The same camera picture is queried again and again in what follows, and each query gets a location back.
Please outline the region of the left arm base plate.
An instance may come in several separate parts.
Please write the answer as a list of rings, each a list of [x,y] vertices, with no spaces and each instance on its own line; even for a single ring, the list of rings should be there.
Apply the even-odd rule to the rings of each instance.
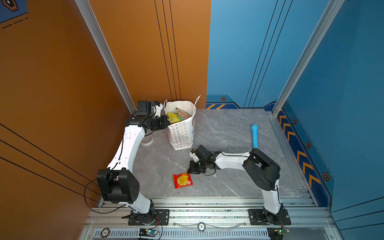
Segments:
[[[129,226],[167,226],[170,219],[169,209],[154,209],[150,210],[147,214],[130,214],[128,225]]]

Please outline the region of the green white snack packet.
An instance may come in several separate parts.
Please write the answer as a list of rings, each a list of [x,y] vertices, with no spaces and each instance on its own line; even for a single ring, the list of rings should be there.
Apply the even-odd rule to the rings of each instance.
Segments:
[[[190,114],[188,114],[187,112],[185,112],[184,110],[180,109],[180,108],[176,108],[177,110],[177,114],[178,114],[178,118],[181,120],[181,121],[184,121],[188,118],[191,117]]]

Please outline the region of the white printed paper bag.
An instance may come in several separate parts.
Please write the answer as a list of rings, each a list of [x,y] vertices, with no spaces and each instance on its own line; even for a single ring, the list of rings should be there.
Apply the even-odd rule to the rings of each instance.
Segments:
[[[193,145],[194,141],[194,124],[195,115],[197,112],[196,104],[198,103],[201,96],[198,96],[195,102],[190,101],[174,101],[164,102],[164,110],[167,113],[177,114],[176,108],[180,108],[191,115],[190,118],[168,126],[169,141],[174,150],[189,149]]]

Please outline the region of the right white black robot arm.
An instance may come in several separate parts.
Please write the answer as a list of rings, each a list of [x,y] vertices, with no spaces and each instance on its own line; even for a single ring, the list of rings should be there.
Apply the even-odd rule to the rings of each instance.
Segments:
[[[189,153],[192,160],[188,174],[206,174],[207,169],[216,171],[233,169],[245,171],[262,190],[264,207],[261,213],[263,221],[269,225],[279,225],[284,220],[284,206],[280,200],[280,166],[258,148],[248,153],[229,154],[211,152],[198,145]]]

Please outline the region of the yellow snack bag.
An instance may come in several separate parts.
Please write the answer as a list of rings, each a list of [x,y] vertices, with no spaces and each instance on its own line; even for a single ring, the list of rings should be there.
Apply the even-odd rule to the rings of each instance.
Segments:
[[[167,113],[167,116],[171,124],[175,124],[183,120],[179,117],[178,114],[175,114],[175,113]]]

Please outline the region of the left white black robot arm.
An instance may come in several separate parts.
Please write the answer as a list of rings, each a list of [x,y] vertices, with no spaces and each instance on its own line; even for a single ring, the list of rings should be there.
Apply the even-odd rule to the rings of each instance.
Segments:
[[[137,110],[125,122],[115,156],[106,169],[98,171],[96,177],[104,201],[130,208],[129,218],[145,225],[155,221],[155,206],[152,200],[140,193],[133,166],[142,140],[170,125],[168,117],[161,115],[162,109],[163,104],[158,101],[138,101]]]

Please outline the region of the red yellow snack packet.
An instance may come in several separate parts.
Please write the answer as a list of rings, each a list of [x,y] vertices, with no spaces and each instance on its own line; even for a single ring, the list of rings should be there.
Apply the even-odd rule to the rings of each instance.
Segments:
[[[188,173],[173,175],[173,179],[174,179],[175,189],[193,185],[192,178]]]

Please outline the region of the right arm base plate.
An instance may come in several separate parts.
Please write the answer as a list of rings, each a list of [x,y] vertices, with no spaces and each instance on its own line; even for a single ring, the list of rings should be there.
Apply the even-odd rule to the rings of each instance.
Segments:
[[[282,207],[277,214],[272,214],[265,209],[249,209],[248,213],[252,226],[289,226],[292,224],[288,211],[284,207]]]

